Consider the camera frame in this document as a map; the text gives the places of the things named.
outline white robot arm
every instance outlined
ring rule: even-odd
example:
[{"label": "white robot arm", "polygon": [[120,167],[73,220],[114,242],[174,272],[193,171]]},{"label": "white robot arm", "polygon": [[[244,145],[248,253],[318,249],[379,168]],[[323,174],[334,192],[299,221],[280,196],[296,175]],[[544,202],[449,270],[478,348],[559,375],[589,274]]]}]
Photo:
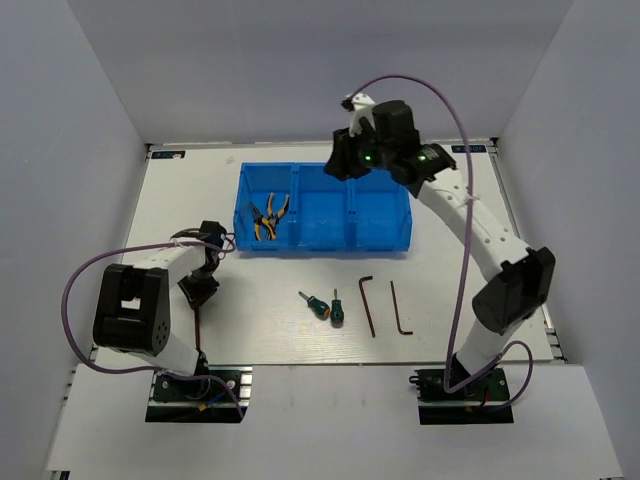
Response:
[{"label": "white robot arm", "polygon": [[205,221],[199,229],[174,235],[177,248],[158,250],[133,265],[109,265],[93,325],[95,343],[178,374],[208,373],[206,356],[171,332],[169,290],[178,284],[192,309],[204,304],[219,286],[212,275],[218,253],[180,244],[197,239],[222,248],[225,235],[218,222]]},{"label": "white robot arm", "polygon": [[[400,100],[376,105],[362,92],[342,105],[352,112],[351,123],[333,132],[333,152],[325,172],[347,180],[372,168],[388,170],[464,243],[470,199],[462,175],[440,145],[420,143],[409,106]],[[471,200],[471,255],[487,285],[473,298],[477,319],[454,356],[458,380],[494,360],[518,327],[546,301],[555,266],[547,248],[533,250],[501,225],[480,200]]]}]

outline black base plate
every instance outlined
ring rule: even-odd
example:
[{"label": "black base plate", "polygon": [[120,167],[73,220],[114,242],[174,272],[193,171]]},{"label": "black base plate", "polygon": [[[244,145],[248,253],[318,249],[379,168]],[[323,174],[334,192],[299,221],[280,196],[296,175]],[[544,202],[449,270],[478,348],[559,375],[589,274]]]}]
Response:
[{"label": "black base plate", "polygon": [[[232,388],[236,398],[240,398],[240,370],[210,370],[211,375],[228,382],[233,380]],[[184,391],[184,382],[171,377],[159,375],[156,378],[152,400],[163,405],[147,407],[145,422],[147,423],[240,423],[240,415],[228,396],[223,397],[219,403],[222,405],[207,408],[200,411],[201,404],[206,403],[225,390],[216,382],[211,382],[210,387],[201,398],[194,398]]]},{"label": "black base plate", "polygon": [[[444,391],[443,378],[441,368],[416,370],[416,375],[409,378],[409,382],[418,387],[420,425],[513,423],[511,407],[495,410],[496,402],[504,403],[510,398],[501,368],[455,393]],[[480,407],[485,398],[491,404]]]}]

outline gray wall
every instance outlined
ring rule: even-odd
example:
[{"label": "gray wall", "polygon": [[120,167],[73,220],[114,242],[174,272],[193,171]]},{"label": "gray wall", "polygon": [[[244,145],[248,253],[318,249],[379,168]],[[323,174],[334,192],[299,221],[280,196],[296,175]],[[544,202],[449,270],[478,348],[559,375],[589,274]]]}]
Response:
[{"label": "gray wall", "polygon": [[[0,465],[39,479],[75,360],[60,295],[121,246],[144,148],[64,0],[0,6]],[[89,344],[98,269],[72,298]]]},{"label": "gray wall", "polygon": [[[440,85],[476,137],[504,129],[571,0],[69,0],[147,142],[330,140],[384,73]],[[415,85],[429,138],[458,132]]]},{"label": "gray wall", "polygon": [[625,478],[640,478],[640,3],[571,8],[499,142],[526,237],[558,264],[549,308]]}]

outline blue storage bin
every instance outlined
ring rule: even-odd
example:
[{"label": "blue storage bin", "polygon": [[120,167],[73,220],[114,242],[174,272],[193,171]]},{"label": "blue storage bin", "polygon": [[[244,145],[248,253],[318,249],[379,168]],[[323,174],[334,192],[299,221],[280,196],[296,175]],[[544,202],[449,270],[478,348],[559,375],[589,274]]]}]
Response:
[{"label": "blue storage bin", "polygon": [[[233,226],[239,250],[249,251],[406,251],[411,240],[407,190],[388,172],[372,171],[340,182],[323,163],[244,163],[240,171]],[[289,211],[276,240],[255,239],[251,202],[267,214],[289,194]]]}]

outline small screwdriver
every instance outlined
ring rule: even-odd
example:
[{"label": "small screwdriver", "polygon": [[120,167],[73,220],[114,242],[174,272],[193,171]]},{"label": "small screwdriver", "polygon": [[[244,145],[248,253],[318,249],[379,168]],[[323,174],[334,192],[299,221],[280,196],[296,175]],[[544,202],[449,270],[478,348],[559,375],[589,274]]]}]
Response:
[{"label": "small screwdriver", "polygon": [[344,322],[344,312],[342,311],[342,302],[338,300],[338,289],[333,290],[334,299],[331,300],[331,325],[340,328]]},{"label": "small screwdriver", "polygon": [[316,297],[314,296],[307,296],[302,292],[298,292],[300,294],[300,296],[302,298],[304,298],[307,301],[307,306],[313,310],[313,313],[316,314],[316,316],[321,319],[321,320],[326,320],[327,317],[329,316],[329,305],[327,305],[326,303],[324,303],[322,300],[318,300]]}]

